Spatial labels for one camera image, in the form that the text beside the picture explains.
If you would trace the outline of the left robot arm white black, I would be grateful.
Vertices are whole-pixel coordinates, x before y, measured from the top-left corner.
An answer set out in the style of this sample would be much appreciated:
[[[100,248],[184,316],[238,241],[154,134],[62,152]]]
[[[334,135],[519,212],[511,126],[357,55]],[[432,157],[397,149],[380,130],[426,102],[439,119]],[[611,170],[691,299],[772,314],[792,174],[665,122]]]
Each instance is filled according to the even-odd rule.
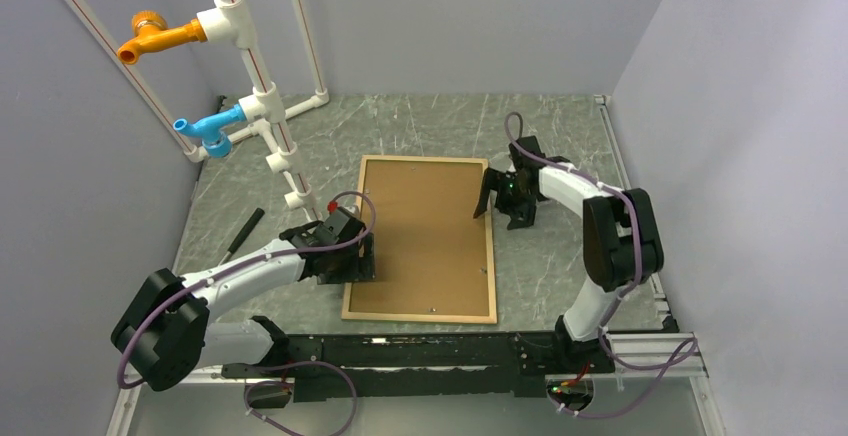
[[[120,351],[117,382],[167,390],[199,368],[251,365],[272,376],[287,362],[287,337],[269,318],[220,317],[278,287],[309,278],[322,285],[375,278],[374,222],[344,207],[324,220],[287,229],[260,249],[182,276],[151,273],[118,320],[110,340]]]

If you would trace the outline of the white pvc pipe stand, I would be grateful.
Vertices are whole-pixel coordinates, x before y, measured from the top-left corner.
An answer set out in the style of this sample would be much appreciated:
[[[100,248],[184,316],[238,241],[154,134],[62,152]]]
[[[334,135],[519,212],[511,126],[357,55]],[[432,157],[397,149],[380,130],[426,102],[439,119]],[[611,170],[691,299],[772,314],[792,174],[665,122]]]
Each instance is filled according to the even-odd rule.
[[[201,141],[177,133],[172,124],[176,121],[166,110],[161,99],[144,81],[134,65],[125,65],[117,57],[118,44],[101,25],[92,8],[85,0],[64,0],[69,9],[79,18],[95,41],[115,63],[118,70],[139,93],[154,115],[167,128],[183,154],[192,162],[210,159]],[[323,82],[317,63],[314,46],[306,23],[301,0],[292,0],[311,71],[315,91],[308,99],[286,107],[282,94],[273,81],[271,72],[261,55],[258,43],[258,31],[253,21],[247,0],[213,0],[212,8],[196,15],[205,34],[206,42],[223,41],[239,51],[241,61],[252,85],[249,95],[239,99],[246,122],[239,122],[223,128],[230,141],[235,144],[249,137],[259,137],[267,146],[266,162],[270,171],[285,178],[290,190],[284,196],[284,202],[292,210],[303,211],[311,221],[320,219],[321,210],[312,193],[304,164],[291,134],[288,120],[307,111],[318,109],[329,101],[329,90]]]

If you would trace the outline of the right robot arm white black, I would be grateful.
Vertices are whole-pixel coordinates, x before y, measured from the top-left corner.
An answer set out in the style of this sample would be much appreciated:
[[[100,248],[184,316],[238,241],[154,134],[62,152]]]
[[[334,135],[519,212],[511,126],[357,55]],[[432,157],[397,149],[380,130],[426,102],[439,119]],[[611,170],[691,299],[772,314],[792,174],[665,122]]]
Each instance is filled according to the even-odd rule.
[[[495,209],[508,229],[527,228],[538,203],[554,201],[580,217],[586,278],[550,347],[555,365],[574,371],[607,353],[605,332],[622,300],[664,265],[652,203],[642,189],[610,186],[564,157],[547,157],[534,136],[512,141],[509,152],[509,170],[483,171],[473,215]]]

